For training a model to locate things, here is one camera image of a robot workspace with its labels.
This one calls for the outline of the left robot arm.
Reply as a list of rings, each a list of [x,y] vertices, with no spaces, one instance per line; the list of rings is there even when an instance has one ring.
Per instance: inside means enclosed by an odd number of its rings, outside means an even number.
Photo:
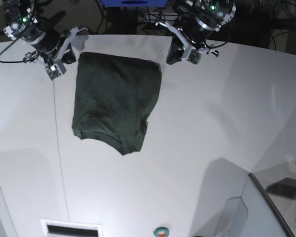
[[[235,13],[236,4],[232,0],[193,0],[189,4],[181,0],[174,5],[177,18],[166,21],[168,31],[173,34],[166,63],[173,65],[185,61],[198,65],[203,55],[219,56],[220,45],[209,45],[206,40],[214,32],[219,32],[229,23]]]

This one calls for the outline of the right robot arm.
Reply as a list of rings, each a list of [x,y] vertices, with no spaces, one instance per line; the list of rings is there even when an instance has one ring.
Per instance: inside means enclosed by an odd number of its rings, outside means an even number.
[[[27,53],[20,61],[2,61],[1,63],[28,63],[41,57],[47,66],[52,66],[64,45],[66,36],[60,34],[55,26],[66,16],[65,11],[59,11],[51,18],[42,16],[44,7],[52,1],[45,0],[4,0],[2,8],[6,27],[4,34],[16,43],[18,40],[31,45],[35,51]],[[12,45],[0,53],[0,57]]]

